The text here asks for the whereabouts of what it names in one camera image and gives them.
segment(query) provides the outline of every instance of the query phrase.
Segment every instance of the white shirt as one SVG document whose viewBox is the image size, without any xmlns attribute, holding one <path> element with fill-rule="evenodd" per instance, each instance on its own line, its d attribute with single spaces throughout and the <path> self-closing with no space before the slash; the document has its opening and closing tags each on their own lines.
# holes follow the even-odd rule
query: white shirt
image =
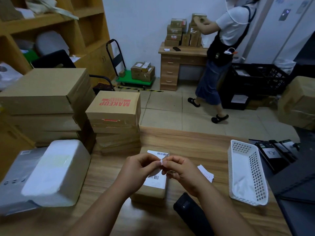
<svg viewBox="0 0 315 236">
<path fill-rule="evenodd" d="M 250 14 L 251 18 L 254 15 L 255 9 L 257 7 L 256 4 L 248 4 L 247 5 L 250 8 Z M 241 35 L 244 33 L 247 23 L 248 23 L 248 17 L 249 12 L 248 9 L 245 7 L 234 7 L 229 10 L 229 12 L 226 12 L 223 16 L 221 16 L 219 19 L 217 19 L 215 22 L 220 27 L 220 39 L 222 43 L 232 46 L 234 45 L 237 40 L 241 37 Z"/>
</svg>

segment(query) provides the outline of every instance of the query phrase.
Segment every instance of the finger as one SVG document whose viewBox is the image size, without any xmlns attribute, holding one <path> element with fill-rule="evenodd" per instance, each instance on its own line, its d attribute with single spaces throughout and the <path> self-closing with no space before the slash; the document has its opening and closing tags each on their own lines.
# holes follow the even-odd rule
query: finger
<svg viewBox="0 0 315 236">
<path fill-rule="evenodd" d="M 180 180 L 179 174 L 176 173 L 176 172 L 174 172 L 174 171 L 168 172 L 168 173 L 166 174 L 166 176 L 167 176 L 168 178 L 173 178 L 173 179 L 178 180 L 178 181 Z"/>
<path fill-rule="evenodd" d="M 168 161 L 176 162 L 178 164 L 183 164 L 185 161 L 185 158 L 182 156 L 172 155 L 172 156 L 165 157 L 163 160 L 168 160 Z"/>
<path fill-rule="evenodd" d="M 167 161 L 167 160 L 164 160 L 163 161 L 163 166 L 168 169 L 168 170 L 173 170 L 179 174 L 182 174 L 183 173 L 183 170 L 182 170 L 182 165 L 176 163 L 176 162 L 173 162 L 173 161 Z"/>
<path fill-rule="evenodd" d="M 158 169 L 162 163 L 160 161 L 151 162 L 148 166 L 143 167 L 141 170 L 144 172 L 146 176 L 151 174 L 155 169 Z"/>
<path fill-rule="evenodd" d="M 150 153 L 141 153 L 135 156 L 137 158 L 137 160 L 140 162 L 140 164 L 142 165 L 143 163 L 151 163 L 154 161 L 160 161 L 161 159 L 158 158 L 157 156 L 150 154 Z"/>
</svg>

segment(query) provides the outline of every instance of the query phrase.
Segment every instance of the green platform cart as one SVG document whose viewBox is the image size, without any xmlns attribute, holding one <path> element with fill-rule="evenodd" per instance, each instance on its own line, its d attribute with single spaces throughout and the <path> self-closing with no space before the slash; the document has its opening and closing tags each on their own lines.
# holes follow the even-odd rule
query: green platform cart
<svg viewBox="0 0 315 236">
<path fill-rule="evenodd" d="M 112 42 L 116 42 L 116 44 L 118 46 L 118 50 L 119 50 L 119 54 L 114 59 L 112 59 L 112 56 L 111 56 L 111 54 L 109 53 L 109 50 L 108 50 L 108 45 L 111 44 Z M 126 84 L 140 85 L 140 86 L 142 86 L 143 89 L 146 89 L 146 87 L 151 86 L 153 80 L 151 82 L 144 82 L 144 81 L 141 81 L 141 80 L 132 79 L 132 77 L 131 77 L 131 70 L 127 70 L 126 65 L 125 65 L 125 61 L 124 61 L 124 58 L 123 58 L 123 54 L 121 53 L 119 44 L 118 44 L 118 42 L 115 39 L 111 39 L 110 41 L 108 41 L 106 43 L 106 50 L 107 50 L 109 58 L 111 59 L 112 65 L 114 67 L 115 74 L 116 74 L 116 77 L 117 77 L 117 80 L 116 80 L 117 82 L 120 82 L 123 86 L 125 86 Z M 124 64 L 124 70 L 126 72 L 126 75 L 124 77 L 119 77 L 118 73 L 117 73 L 117 70 L 116 70 L 116 67 L 121 62 Z"/>
</svg>

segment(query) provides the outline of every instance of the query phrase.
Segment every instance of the barcode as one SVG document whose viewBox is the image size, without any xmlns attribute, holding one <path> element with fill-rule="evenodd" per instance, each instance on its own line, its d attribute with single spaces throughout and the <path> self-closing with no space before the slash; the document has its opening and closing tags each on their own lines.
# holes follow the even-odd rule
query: barcode
<svg viewBox="0 0 315 236">
<path fill-rule="evenodd" d="M 152 176 L 152 177 L 148 177 L 148 178 L 158 180 L 158 176 Z"/>
<path fill-rule="evenodd" d="M 163 153 L 163 152 L 158 152 L 157 154 L 158 154 L 158 155 L 163 155 L 163 156 L 168 155 L 168 153 Z"/>
</svg>

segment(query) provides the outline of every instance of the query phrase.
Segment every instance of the white plastic basket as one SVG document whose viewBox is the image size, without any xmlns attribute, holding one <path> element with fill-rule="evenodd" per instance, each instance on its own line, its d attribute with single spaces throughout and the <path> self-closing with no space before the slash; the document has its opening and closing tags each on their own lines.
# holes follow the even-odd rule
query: white plastic basket
<svg viewBox="0 0 315 236">
<path fill-rule="evenodd" d="M 228 151 L 229 193 L 252 206 L 268 203 L 268 187 L 257 146 L 231 140 Z"/>
</svg>

